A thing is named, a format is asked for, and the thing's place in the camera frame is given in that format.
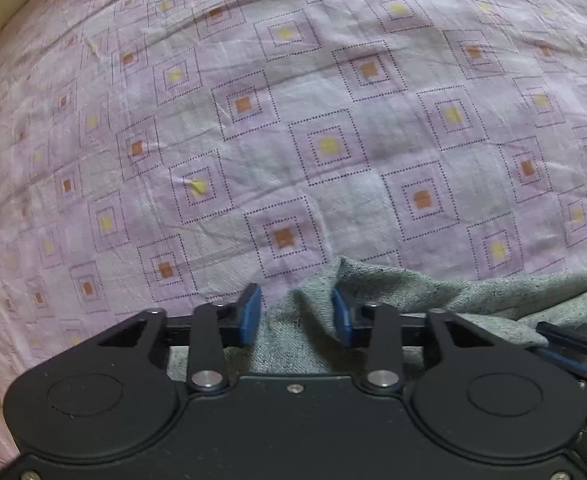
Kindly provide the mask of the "grey pants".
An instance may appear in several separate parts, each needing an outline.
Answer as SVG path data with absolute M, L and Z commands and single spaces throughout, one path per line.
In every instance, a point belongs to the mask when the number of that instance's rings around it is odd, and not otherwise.
M 363 353 L 345 349 L 333 327 L 333 288 L 356 300 L 391 304 L 402 314 L 441 308 L 523 348 L 546 346 L 535 330 L 540 322 L 587 329 L 587 268 L 468 282 L 340 257 L 265 308 L 254 347 L 231 351 L 231 369 L 267 374 L 357 370 Z

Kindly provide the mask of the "pink patterned bed sheet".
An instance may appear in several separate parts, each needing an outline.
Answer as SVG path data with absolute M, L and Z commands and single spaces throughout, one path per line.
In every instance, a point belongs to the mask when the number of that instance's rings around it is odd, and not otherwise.
M 136 312 L 266 308 L 340 257 L 587 268 L 587 0 L 28 0 L 2 28 L 0 404 Z

